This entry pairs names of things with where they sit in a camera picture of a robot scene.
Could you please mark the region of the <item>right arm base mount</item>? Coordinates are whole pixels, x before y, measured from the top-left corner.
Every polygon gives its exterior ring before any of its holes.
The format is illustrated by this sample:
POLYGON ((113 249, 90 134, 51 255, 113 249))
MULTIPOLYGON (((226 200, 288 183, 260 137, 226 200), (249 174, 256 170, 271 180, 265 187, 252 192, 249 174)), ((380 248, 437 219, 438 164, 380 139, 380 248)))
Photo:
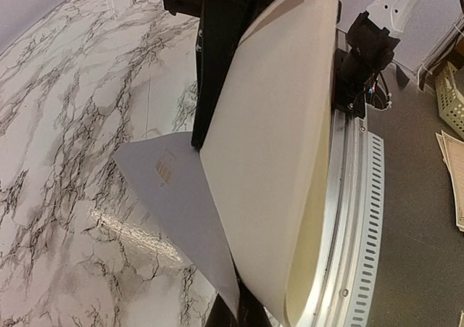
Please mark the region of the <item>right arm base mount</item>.
POLYGON ((363 119, 368 91, 394 58, 400 42, 387 28, 378 27, 368 12, 360 13, 351 25, 346 40, 350 50, 335 52, 333 100, 338 110, 363 119))

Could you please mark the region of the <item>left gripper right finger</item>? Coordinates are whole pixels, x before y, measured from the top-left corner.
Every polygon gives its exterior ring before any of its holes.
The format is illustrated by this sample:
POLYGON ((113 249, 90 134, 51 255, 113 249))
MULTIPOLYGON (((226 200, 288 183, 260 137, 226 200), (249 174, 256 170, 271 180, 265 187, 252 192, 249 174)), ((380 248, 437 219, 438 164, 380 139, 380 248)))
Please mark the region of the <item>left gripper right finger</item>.
POLYGON ((263 305, 239 278, 239 327, 271 327, 270 316, 263 305))

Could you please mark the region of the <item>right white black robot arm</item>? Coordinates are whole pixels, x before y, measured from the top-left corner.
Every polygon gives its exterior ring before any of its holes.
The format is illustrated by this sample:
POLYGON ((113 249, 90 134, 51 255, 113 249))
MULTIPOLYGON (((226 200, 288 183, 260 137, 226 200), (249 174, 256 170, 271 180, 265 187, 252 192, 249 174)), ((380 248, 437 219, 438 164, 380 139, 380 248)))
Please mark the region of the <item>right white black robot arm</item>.
MULTIPOLYGON (((163 0, 172 15, 199 18, 196 37, 198 97, 191 145, 200 150, 215 111, 232 58, 245 30, 277 0, 163 0)), ((420 0, 374 0, 350 26, 349 51, 337 49, 335 107, 353 117, 365 117, 382 71, 420 0)))

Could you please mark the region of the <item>grey envelope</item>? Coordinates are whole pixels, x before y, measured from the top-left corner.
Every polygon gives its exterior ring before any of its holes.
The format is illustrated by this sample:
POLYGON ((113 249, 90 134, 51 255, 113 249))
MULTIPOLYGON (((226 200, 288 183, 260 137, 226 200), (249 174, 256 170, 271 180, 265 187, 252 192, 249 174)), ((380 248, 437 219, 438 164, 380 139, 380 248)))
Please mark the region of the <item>grey envelope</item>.
POLYGON ((191 133, 126 143, 113 158, 145 209, 236 313, 236 271, 191 133))

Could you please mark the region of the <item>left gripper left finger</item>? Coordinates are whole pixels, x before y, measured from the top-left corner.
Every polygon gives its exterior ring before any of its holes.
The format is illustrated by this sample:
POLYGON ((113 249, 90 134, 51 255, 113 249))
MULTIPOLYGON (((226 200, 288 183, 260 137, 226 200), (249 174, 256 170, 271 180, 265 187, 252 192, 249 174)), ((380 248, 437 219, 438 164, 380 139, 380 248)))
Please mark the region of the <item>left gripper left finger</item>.
POLYGON ((238 321, 218 294, 210 310, 205 327, 238 327, 238 321))

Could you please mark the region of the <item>cream paper letter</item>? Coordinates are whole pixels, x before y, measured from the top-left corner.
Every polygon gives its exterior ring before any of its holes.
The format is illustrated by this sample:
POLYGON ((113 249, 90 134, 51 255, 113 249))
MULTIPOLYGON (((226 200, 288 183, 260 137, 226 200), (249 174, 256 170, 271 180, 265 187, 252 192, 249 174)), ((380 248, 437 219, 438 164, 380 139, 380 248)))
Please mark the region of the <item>cream paper letter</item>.
POLYGON ((200 157, 236 269, 303 321, 323 232, 339 0, 276 0, 239 42, 200 157))

